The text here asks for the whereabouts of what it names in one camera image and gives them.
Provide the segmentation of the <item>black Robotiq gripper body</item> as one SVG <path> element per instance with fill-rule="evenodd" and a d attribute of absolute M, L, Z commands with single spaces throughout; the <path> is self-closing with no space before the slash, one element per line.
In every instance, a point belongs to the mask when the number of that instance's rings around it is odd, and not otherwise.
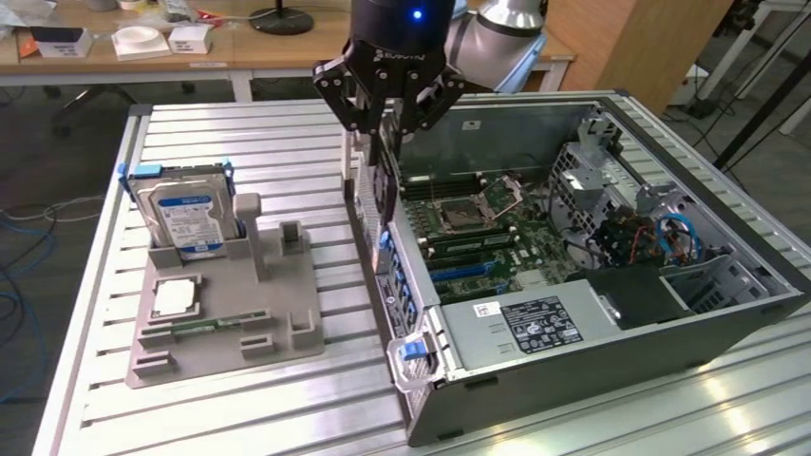
<path fill-rule="evenodd" d="M 358 84 L 426 88 L 446 68 L 453 1 L 354 1 L 345 63 Z"/>

